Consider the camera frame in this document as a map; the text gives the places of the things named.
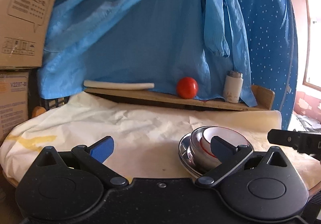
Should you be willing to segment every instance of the wooden board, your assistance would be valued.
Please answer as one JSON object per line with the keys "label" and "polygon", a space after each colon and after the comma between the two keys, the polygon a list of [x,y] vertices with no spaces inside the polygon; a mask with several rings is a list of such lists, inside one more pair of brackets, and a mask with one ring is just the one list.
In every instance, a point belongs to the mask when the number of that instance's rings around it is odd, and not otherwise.
{"label": "wooden board", "polygon": [[181,105],[191,105],[198,107],[207,107],[223,110],[236,110],[236,111],[253,111],[253,110],[270,110],[274,101],[275,93],[269,89],[261,86],[253,85],[252,91],[256,97],[258,105],[256,107],[248,107],[245,103],[228,103],[221,99],[200,101],[194,99],[182,99],[178,96],[158,93],[152,91],[126,91],[126,90],[108,90],[99,88],[87,88],[85,92],[102,94],[105,95],[106,99],[108,96],[118,96],[131,99],[141,99],[155,102],[181,104]]}

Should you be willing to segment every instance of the black mechanical device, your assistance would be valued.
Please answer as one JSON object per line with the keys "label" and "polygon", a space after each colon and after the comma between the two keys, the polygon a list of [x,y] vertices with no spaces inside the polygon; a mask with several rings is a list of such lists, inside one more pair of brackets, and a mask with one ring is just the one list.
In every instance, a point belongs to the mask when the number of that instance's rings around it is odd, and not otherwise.
{"label": "black mechanical device", "polygon": [[131,184],[102,164],[113,147],[110,136],[69,152],[44,147],[16,190],[23,224],[305,223],[308,190],[280,147],[229,147],[230,157],[195,182]]}

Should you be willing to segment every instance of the screw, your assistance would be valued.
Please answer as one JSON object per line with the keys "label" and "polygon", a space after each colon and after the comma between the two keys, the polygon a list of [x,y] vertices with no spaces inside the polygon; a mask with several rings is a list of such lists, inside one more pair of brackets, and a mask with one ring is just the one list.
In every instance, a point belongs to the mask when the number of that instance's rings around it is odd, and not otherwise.
{"label": "screw", "polygon": [[212,177],[207,177],[207,176],[199,177],[197,181],[202,186],[210,186],[214,183],[214,179]]}
{"label": "screw", "polygon": [[126,179],[123,177],[113,177],[110,179],[110,183],[113,185],[124,185],[126,183]]}
{"label": "screw", "polygon": [[166,184],[165,184],[165,183],[160,182],[160,183],[158,183],[157,185],[158,185],[160,188],[166,188]]}

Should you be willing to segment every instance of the round black disc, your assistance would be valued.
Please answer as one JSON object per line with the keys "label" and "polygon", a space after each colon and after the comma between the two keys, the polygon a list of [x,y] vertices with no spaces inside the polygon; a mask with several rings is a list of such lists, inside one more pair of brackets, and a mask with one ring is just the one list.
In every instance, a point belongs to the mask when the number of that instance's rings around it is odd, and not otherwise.
{"label": "round black disc", "polygon": [[66,220],[82,215],[98,203],[104,191],[96,176],[76,169],[67,170],[63,176],[36,179],[28,187],[18,187],[16,201],[24,214],[41,220]]}

